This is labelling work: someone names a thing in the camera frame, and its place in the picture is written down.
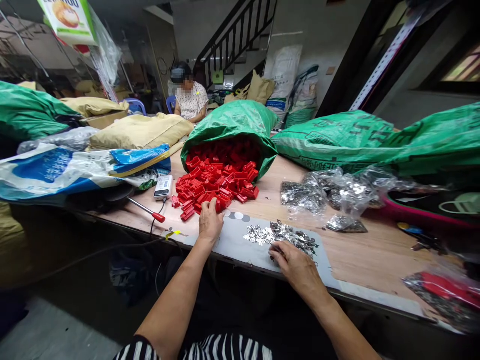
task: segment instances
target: red handle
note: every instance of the red handle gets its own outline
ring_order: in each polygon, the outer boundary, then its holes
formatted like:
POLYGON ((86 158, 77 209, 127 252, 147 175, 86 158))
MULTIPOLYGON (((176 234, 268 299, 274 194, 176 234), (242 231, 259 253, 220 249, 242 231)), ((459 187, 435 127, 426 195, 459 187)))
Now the red handle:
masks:
POLYGON ((159 223, 163 223, 163 222, 165 221, 165 216, 160 215, 160 214, 157 214, 156 212, 154 212, 154 213, 152 214, 152 216, 153 216, 153 218, 154 218, 155 220, 157 220, 159 223))

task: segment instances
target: work surface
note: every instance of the work surface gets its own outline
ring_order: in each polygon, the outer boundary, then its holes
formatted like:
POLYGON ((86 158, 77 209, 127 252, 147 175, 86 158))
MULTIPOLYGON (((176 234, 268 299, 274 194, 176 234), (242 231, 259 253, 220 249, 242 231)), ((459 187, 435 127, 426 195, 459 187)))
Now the work surface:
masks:
MULTIPOLYGON (((186 174, 182 167, 180 152, 171 157, 171 163, 171 175, 176 183, 179 177, 186 174)), ((306 169, 278 156, 268 173, 257 183, 260 189, 258 199, 245 204, 234 201, 228 210, 240 212, 252 218, 268 221, 281 220, 296 228, 318 233, 332 267, 333 277, 337 280, 413 300, 419 303, 426 317, 438 319, 437 312, 402 282, 402 278, 424 271, 432 261, 431 254, 426 250, 412 251, 411 247, 415 240, 398 230, 392 220, 383 218, 381 210, 369 210, 364 214, 362 221, 368 229, 368 233, 339 233, 323 230, 322 228, 326 229, 325 222, 335 214, 335 210, 330 207, 328 207, 325 220, 322 222, 313 219, 289 220, 287 208, 281 205, 281 184, 283 181, 300 182, 306 172, 306 169)), ((158 212, 162 207, 162 202, 156 202, 153 193, 154 189, 150 189, 135 195, 134 199, 154 212, 158 212)), ((152 217, 131 203, 128 203, 123 209, 111 211, 108 214, 90 214, 145 233, 150 232, 152 225, 152 217)), ((189 235, 198 234, 199 215, 195 214, 187 222, 182 222, 180 219, 182 210, 174 209, 169 200, 166 202, 162 214, 166 220, 163 224, 155 222, 153 228, 155 235, 165 236, 171 231, 180 231, 181 234, 172 235, 172 238, 184 243, 189 235)), ((372 300, 372 296, 368 295, 365 295, 365 299, 388 308, 388 304, 386 305, 384 300, 372 300)))

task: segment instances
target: stair railing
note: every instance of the stair railing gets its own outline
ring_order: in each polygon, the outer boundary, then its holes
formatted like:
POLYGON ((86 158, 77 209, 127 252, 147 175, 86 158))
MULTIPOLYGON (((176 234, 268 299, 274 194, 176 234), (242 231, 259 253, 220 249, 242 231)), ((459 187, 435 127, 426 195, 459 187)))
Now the stair railing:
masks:
POLYGON ((197 57, 196 61, 203 63, 206 68, 208 68, 207 89, 213 85, 212 63, 213 71, 217 71, 217 69, 220 71, 227 70, 247 49, 253 50, 254 41, 274 20, 277 2, 275 2, 273 10, 271 11, 271 0, 266 0, 264 8, 262 8, 262 0, 250 0, 240 15, 235 18, 245 2, 246 0, 239 0, 237 2, 225 21, 220 25, 206 47, 197 57), (237 43, 239 24, 239 41, 237 43))

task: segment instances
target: plastic chair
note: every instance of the plastic chair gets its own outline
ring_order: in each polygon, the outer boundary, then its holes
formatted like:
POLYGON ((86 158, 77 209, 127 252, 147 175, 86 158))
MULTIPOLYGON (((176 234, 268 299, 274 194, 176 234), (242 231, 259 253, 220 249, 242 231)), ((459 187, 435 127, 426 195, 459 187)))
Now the plastic chair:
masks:
POLYGON ((143 113, 144 116, 147 116, 147 110, 145 110, 145 105, 143 102, 141 102, 140 100, 138 99, 134 99, 134 98, 126 98, 124 101, 126 101, 129 105, 130 105, 130 111, 132 113, 135 113, 137 111, 140 111, 143 113))
POLYGON ((175 112, 175 105, 177 105, 177 97, 176 96, 169 96, 166 98, 166 107, 170 114, 175 112))

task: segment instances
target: pile of red plastic pieces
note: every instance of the pile of red plastic pieces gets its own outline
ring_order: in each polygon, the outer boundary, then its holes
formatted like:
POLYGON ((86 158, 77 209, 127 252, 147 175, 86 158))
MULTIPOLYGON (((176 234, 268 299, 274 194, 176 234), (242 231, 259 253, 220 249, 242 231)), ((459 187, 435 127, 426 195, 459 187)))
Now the pile of red plastic pieces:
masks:
POLYGON ((189 174, 176 182, 178 196, 171 197, 174 208, 181 206, 185 222, 202 212, 202 203, 217 198, 216 212, 228 208, 234 199, 242 204, 255 200, 259 188, 252 185, 259 172, 258 146, 247 137, 219 140, 192 149, 187 156, 189 174))

